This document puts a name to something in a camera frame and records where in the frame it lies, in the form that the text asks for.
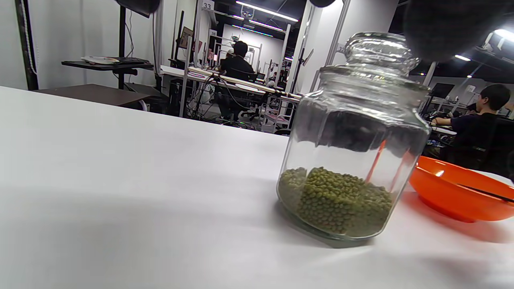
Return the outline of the person's left hand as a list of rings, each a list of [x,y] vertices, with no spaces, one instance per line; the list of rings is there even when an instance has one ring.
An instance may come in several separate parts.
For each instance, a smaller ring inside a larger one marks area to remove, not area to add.
[[[502,26],[512,0],[410,0],[404,12],[407,46],[426,61],[446,61]]]

